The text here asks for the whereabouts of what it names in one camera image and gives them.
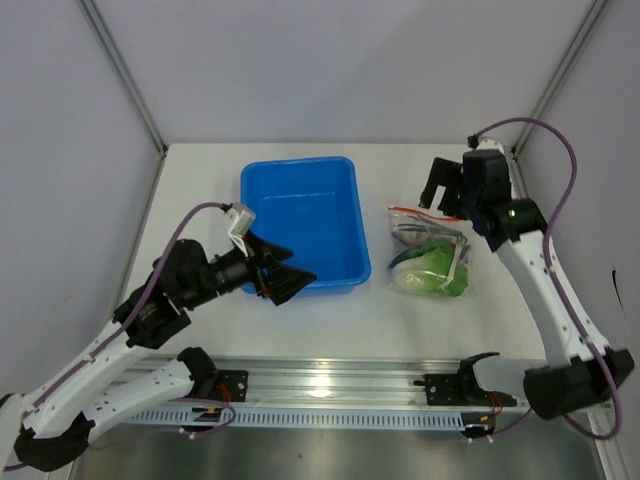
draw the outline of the gray floor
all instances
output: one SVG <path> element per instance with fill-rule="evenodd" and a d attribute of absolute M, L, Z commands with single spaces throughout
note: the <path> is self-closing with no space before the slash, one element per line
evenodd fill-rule
<path fill-rule="evenodd" d="M 453 433 L 231 428 L 189 441 L 127 426 L 76 463 L 74 480 L 603 479 L 593 443 L 530 419 L 494 444 Z"/>

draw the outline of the plastic bag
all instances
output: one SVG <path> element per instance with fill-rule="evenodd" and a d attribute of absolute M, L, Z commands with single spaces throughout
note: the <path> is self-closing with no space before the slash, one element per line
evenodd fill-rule
<path fill-rule="evenodd" d="M 467 237 L 455 219 L 389 206 L 394 256 L 388 269 L 394 287 L 418 295 L 459 297 L 469 286 Z"/>

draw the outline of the white wall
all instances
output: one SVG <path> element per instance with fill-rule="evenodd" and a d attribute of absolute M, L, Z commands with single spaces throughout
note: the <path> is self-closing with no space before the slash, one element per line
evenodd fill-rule
<path fill-rule="evenodd" d="M 168 142 L 463 142 L 531 111 L 591 0 L 97 3 Z"/>
<path fill-rule="evenodd" d="M 158 158 L 75 2 L 0 3 L 0 395 L 102 328 Z"/>
<path fill-rule="evenodd" d="M 547 118 L 572 142 L 579 162 L 576 188 L 554 237 L 567 275 L 591 318 L 615 347 L 628 347 L 638 363 L 640 3 L 612 3 Z M 537 132 L 525 149 L 522 168 L 529 194 L 550 214 L 568 180 L 569 161 L 562 146 Z M 618 271 L 624 314 L 612 284 L 613 268 Z M 623 437 L 629 452 L 637 452 L 637 372 L 623 393 Z M 627 458 L 640 472 L 637 454 Z"/>

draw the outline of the white table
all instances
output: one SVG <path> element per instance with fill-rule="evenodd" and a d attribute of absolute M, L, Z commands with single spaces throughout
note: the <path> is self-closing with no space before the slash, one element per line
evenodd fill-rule
<path fill-rule="evenodd" d="M 434 157 L 460 160 L 464 145 L 174 144 L 170 147 L 127 292 L 140 286 L 183 216 L 205 201 L 240 198 L 240 172 L 250 162 L 343 155 L 356 167 L 371 258 L 369 281 L 346 295 L 294 298 L 274 307 L 237 291 L 191 312 L 193 324 L 164 353 L 201 346 L 215 357 L 460 359 L 499 351 L 544 358 L 542 342 L 515 282 L 469 224 L 472 292 L 460 299 L 417 297 L 388 287 L 392 255 L 387 205 L 415 206 Z M 207 255 L 231 244 L 221 213 L 200 212 L 183 237 Z"/>

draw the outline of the blue plastic tray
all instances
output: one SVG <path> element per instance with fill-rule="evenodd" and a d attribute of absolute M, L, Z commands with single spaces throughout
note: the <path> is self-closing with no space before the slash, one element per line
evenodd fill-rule
<path fill-rule="evenodd" d="M 371 264 L 351 160 L 256 162 L 244 168 L 241 183 L 242 203 L 256 213 L 251 230 L 293 250 L 287 263 L 318 276 L 305 291 L 346 293 L 367 281 Z"/>

